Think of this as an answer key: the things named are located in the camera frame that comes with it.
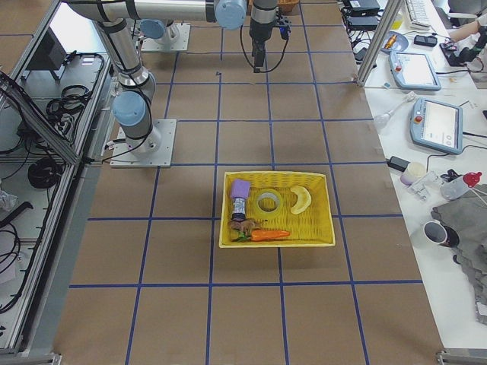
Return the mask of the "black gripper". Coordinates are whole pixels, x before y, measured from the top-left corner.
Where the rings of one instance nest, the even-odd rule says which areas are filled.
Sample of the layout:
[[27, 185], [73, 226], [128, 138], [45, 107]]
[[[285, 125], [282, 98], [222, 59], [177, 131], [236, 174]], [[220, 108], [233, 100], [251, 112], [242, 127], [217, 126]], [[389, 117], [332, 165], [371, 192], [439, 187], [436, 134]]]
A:
[[260, 73], [266, 58], [266, 41], [260, 40], [257, 36], [250, 34], [252, 40], [253, 72]]

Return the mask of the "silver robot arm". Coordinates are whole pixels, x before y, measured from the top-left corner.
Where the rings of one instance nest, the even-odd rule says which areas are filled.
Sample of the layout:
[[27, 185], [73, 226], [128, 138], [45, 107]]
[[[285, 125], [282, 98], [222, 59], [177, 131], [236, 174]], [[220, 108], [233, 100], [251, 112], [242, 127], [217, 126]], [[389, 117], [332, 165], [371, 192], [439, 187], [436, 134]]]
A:
[[251, 54], [244, 53], [248, 65], [255, 73], [270, 73], [274, 68], [264, 69], [266, 42], [277, 29], [285, 44], [280, 58], [283, 59], [291, 33], [291, 23], [279, 10], [277, 1], [169, 1], [166, 12], [174, 13], [183, 20], [196, 19], [217, 23], [226, 30], [241, 30], [247, 12], [250, 12], [249, 35]]
[[206, 21], [226, 30], [242, 26], [245, 1], [67, 1], [77, 14], [94, 22], [110, 60], [117, 70], [122, 91], [115, 96], [112, 112], [121, 126], [128, 151], [137, 160], [153, 157], [161, 149], [162, 135], [151, 115], [154, 75], [142, 65], [131, 37], [128, 19]]

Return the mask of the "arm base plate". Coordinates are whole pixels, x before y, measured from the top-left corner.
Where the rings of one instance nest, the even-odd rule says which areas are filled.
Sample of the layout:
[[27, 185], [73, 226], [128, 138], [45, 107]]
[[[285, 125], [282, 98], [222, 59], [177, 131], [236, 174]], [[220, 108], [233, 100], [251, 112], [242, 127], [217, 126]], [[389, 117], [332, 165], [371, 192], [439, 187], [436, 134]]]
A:
[[144, 19], [140, 24], [143, 52], [185, 52], [189, 45], [190, 24]]
[[151, 134], [140, 147], [135, 148], [139, 142], [131, 139], [115, 145], [116, 156], [110, 159], [110, 165], [114, 168], [169, 168], [176, 130], [175, 119], [154, 119]]

